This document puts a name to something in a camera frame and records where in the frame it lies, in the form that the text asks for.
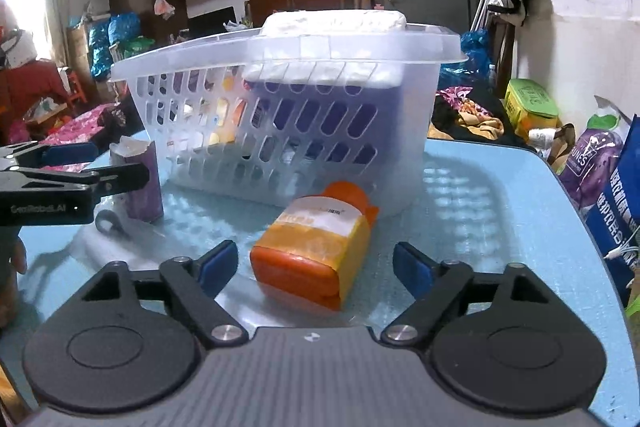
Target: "window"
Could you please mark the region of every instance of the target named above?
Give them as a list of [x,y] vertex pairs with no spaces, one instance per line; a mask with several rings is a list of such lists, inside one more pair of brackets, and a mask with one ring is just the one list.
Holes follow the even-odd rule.
[[18,23],[18,28],[33,34],[38,58],[51,58],[47,39],[47,17],[44,0],[6,0]]

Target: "gray gripper base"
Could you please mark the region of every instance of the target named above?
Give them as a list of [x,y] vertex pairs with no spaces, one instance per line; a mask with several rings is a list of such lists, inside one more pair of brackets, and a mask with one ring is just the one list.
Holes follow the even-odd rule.
[[120,416],[73,417],[49,408],[30,427],[597,427],[585,411],[510,419],[445,393],[418,355],[358,328],[258,328],[240,347],[211,351],[172,397]]

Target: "translucent white laundry basket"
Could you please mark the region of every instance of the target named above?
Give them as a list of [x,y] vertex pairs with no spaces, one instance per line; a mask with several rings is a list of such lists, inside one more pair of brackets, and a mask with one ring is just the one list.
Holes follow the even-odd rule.
[[390,215],[420,187],[440,64],[465,59],[439,26],[246,30],[128,58],[111,78],[127,81],[160,168],[180,185],[286,206],[347,180]]

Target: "metal screw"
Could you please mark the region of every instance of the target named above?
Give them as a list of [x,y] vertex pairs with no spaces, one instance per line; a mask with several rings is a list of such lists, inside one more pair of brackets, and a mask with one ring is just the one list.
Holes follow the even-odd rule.
[[233,342],[242,337],[242,330],[238,326],[224,324],[213,328],[211,336],[220,342]]
[[418,336],[418,331],[413,326],[397,324],[386,328],[385,335],[396,342],[412,341]]

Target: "orange item in basket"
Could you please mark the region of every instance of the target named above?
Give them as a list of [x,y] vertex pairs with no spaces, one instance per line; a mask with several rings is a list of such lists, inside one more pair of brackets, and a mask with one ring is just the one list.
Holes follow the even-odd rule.
[[378,208],[349,182],[294,200],[253,247],[255,278],[340,309],[367,253],[377,216]]

